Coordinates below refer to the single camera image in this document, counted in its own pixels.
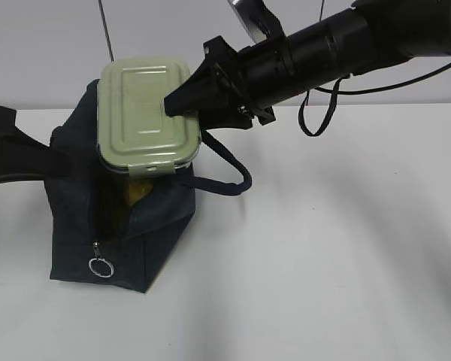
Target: black cable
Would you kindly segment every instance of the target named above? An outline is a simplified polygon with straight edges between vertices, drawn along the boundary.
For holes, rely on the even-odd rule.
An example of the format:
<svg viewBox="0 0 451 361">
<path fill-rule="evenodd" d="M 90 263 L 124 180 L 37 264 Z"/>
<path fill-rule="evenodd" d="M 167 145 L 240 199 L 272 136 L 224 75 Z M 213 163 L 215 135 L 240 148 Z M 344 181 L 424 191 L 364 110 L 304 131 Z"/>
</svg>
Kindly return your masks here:
<svg viewBox="0 0 451 361">
<path fill-rule="evenodd" d="M 337 96 L 339 95 L 339 87 L 341 86 L 341 81 L 344 79 L 347 79 L 348 77 L 342 77 L 341 79 L 338 79 L 336 81 L 336 84 L 334 85 L 334 90 L 331 95 L 331 101 L 329 102 L 329 108 L 328 112 L 324 117 L 324 120 L 319 128 L 319 130 L 315 133 L 312 133 L 308 127 L 306 126 L 306 121 L 304 118 L 304 109 L 307 107 L 307 101 L 309 100 L 310 93 L 307 93 L 306 99 L 301 104 L 301 107 L 299 108 L 299 126 L 302 129 L 302 132 L 304 132 L 305 135 L 311 138 L 317 138 L 319 137 L 329 126 L 329 123 L 332 120 L 332 117 L 334 116 L 334 113 L 337 108 Z"/>
<path fill-rule="evenodd" d="M 110 41 L 110 36 L 108 33 L 107 21 L 105 20 L 104 5 L 102 4 L 102 0 L 98 0 L 98 9 L 100 10 L 100 17 L 102 18 L 102 25 L 104 27 L 105 40 L 107 42 L 108 54 L 110 56 L 110 60 L 113 62 L 114 52 L 112 51 L 112 42 Z"/>
<path fill-rule="evenodd" d="M 421 77 L 417 77 L 416 79 L 412 79 L 409 81 L 405 81 L 403 83 L 399 83 L 396 85 L 390 85 L 390 86 L 382 86 L 380 88 L 373 88 L 373 89 L 366 89 L 366 90 L 356 90 L 356 91 L 340 91 L 338 94 L 340 96 L 363 96 L 365 94 L 374 94 L 374 93 L 381 93 L 381 92 L 387 92 L 390 90 L 395 90 L 395 89 L 399 89 L 399 88 L 404 88 L 405 86 L 409 86 L 409 85 L 413 85 L 416 83 L 419 83 L 420 81 L 424 81 L 424 80 L 428 80 L 432 77 L 435 77 L 436 75 L 439 75 L 441 73 L 444 73 L 445 71 L 448 71 L 451 69 L 451 63 L 448 65 L 445 65 L 443 68 L 439 68 L 436 71 L 433 71 L 432 73 L 423 75 Z M 327 94 L 332 94 L 333 93 L 333 89 L 325 89 L 325 88 L 316 88 L 317 91 L 321 92 L 321 93 L 327 93 Z"/>
</svg>

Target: dark blue strap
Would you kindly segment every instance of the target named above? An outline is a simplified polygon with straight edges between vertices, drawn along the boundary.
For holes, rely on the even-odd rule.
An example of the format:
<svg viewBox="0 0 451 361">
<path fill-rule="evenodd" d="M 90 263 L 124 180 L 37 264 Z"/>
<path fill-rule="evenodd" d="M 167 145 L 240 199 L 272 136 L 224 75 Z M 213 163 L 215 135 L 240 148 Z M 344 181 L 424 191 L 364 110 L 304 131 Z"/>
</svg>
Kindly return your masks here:
<svg viewBox="0 0 451 361">
<path fill-rule="evenodd" d="M 244 181 L 240 184 L 223 183 L 217 180 L 211 180 L 202 177 L 190 177 L 178 174 L 179 182 L 187 187 L 204 190 L 209 193 L 220 194 L 222 196 L 239 196 L 246 192 L 253 185 L 253 178 L 244 165 L 239 162 L 229 150 L 224 147 L 209 132 L 202 130 L 202 141 L 217 155 L 224 159 L 227 163 L 236 168 L 244 177 Z"/>
</svg>

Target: white wall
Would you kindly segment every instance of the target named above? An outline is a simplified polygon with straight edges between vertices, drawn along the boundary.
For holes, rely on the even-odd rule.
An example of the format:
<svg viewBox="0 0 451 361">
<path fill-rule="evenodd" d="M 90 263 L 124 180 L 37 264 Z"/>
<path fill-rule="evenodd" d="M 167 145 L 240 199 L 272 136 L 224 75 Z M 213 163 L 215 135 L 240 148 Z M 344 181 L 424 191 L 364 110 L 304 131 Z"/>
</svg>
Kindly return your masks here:
<svg viewBox="0 0 451 361">
<path fill-rule="evenodd" d="M 325 15 L 352 0 L 326 0 Z M 320 0 L 265 0 L 287 34 L 319 18 Z M 202 43 L 222 35 L 235 49 L 251 44 L 227 0 L 104 0 L 116 58 L 177 55 L 195 69 Z M 349 80 L 344 89 L 391 84 L 434 70 L 449 59 L 418 59 Z M 73 107 L 109 62 L 96 0 L 0 0 L 0 104 L 15 108 Z M 289 104 L 298 104 L 293 99 Z M 314 93 L 313 104 L 327 96 Z M 427 83 L 343 103 L 451 102 L 451 71 Z"/>
</svg>

